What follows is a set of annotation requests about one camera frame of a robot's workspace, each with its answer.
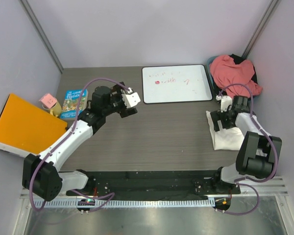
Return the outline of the white t-shirt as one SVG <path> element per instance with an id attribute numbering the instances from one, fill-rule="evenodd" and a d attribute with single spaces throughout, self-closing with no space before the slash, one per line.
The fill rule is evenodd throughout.
<path id="1" fill-rule="evenodd" d="M 244 135 L 238 127 L 230 129 L 214 130 L 213 121 L 209 111 L 206 111 L 209 130 L 212 138 L 214 150 L 238 151 L 243 143 Z"/>

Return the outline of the blue treehouse book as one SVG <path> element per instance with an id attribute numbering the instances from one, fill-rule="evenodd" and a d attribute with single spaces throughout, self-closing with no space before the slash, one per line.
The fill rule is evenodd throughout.
<path id="1" fill-rule="evenodd" d="M 62 120 L 73 120 L 76 118 L 76 108 L 82 89 L 79 90 L 67 90 L 62 105 L 62 112 L 60 118 Z M 82 93 L 81 100 L 79 102 L 78 113 L 80 114 L 87 105 L 88 90 L 85 89 Z"/>

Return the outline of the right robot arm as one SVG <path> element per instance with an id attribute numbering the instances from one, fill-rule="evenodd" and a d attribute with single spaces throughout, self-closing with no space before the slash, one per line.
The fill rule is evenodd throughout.
<path id="1" fill-rule="evenodd" d="M 206 112 L 214 150 L 237 151 L 235 163 L 220 167 L 212 189 L 228 193 L 245 179 L 264 183 L 277 171 L 282 140 L 264 130 L 245 96 L 218 95 L 220 109 Z"/>

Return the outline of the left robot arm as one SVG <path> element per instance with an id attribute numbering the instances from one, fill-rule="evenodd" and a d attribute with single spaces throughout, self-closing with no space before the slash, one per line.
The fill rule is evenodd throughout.
<path id="1" fill-rule="evenodd" d="M 34 195 L 45 201 L 51 201 L 61 192 L 79 190 L 90 195 L 95 188 L 93 181 L 85 171 L 60 172 L 62 165 L 78 147 L 91 138 L 114 113 L 125 118 L 136 114 L 136 105 L 140 102 L 137 92 L 124 83 L 116 83 L 109 88 L 95 88 L 91 100 L 73 122 L 72 126 L 46 150 L 38 155 L 25 157 L 22 185 Z"/>

